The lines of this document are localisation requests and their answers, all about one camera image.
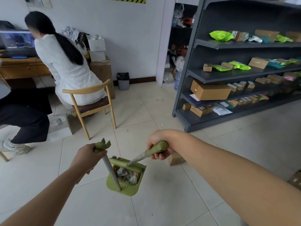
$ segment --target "person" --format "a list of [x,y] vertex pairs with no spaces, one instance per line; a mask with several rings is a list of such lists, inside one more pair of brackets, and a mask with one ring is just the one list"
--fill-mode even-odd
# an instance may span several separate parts
[[[169,147],[152,159],[178,152],[250,226],[301,225],[301,192],[263,167],[176,130],[154,132],[147,148],[161,140]],[[54,225],[75,184],[106,154],[94,146],[80,148],[68,170],[0,226]]]
[[49,129],[47,115],[51,113],[46,93],[39,89],[11,90],[0,81],[0,125],[21,128],[12,140],[0,142],[0,151],[23,155],[30,151],[26,143],[46,141]]
[[[83,89],[102,82],[90,71],[88,63],[73,42],[58,34],[51,20],[38,11],[30,12],[25,23],[35,38],[36,52],[55,79],[55,93],[68,110],[73,110],[70,94],[63,89]],[[85,95],[74,95],[78,106],[90,105],[106,98],[104,89]]]

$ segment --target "forearm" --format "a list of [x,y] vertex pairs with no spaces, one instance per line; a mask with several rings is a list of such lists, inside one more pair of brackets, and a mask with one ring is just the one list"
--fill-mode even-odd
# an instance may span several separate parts
[[82,172],[70,168],[0,226],[52,226]]
[[263,167],[174,130],[166,139],[250,226],[299,225],[301,192]]

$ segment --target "storage rack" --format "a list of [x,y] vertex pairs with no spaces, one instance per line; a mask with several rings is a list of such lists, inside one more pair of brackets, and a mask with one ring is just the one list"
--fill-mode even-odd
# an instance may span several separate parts
[[250,70],[232,70],[218,72],[204,72],[203,64],[221,64],[222,62],[238,61],[248,64],[252,57],[265,59],[290,59],[301,56],[301,42],[274,42],[260,44],[255,42],[216,41],[209,33],[216,30],[252,33],[256,29],[280,31],[284,35],[287,31],[300,32],[301,6],[279,2],[275,0],[200,0],[185,65],[183,68],[173,117],[178,117],[184,124],[185,132],[193,132],[225,121],[256,113],[265,109],[279,106],[301,98],[301,94],[281,94],[260,101],[255,104],[241,105],[231,109],[233,113],[219,116],[212,112],[198,117],[190,110],[183,110],[184,103],[194,107],[219,103],[231,99],[246,97],[259,93],[296,86],[299,83],[284,82],[279,85],[255,82],[255,88],[245,88],[243,91],[231,92],[227,100],[205,101],[197,103],[189,98],[192,94],[190,87],[193,79],[201,82],[214,83],[222,81],[225,84],[253,81],[268,74],[282,75],[287,71],[300,71],[301,65],[289,64],[281,69],[266,67],[264,70],[252,67]]

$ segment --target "brown baseboard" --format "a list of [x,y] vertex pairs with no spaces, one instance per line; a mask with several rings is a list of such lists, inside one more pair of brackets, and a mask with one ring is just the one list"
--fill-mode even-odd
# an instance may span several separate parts
[[[137,84],[137,83],[149,83],[149,82],[155,82],[156,76],[153,77],[144,77],[144,78],[133,78],[130,79],[130,84]],[[114,86],[118,86],[118,81],[113,81]]]

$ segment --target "sneaker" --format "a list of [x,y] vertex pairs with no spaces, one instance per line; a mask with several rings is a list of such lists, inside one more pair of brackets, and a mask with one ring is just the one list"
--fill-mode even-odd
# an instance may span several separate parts
[[1,152],[11,152],[16,154],[17,156],[24,155],[30,151],[30,147],[25,144],[20,144],[17,146],[13,146],[11,140],[2,141],[0,144]]

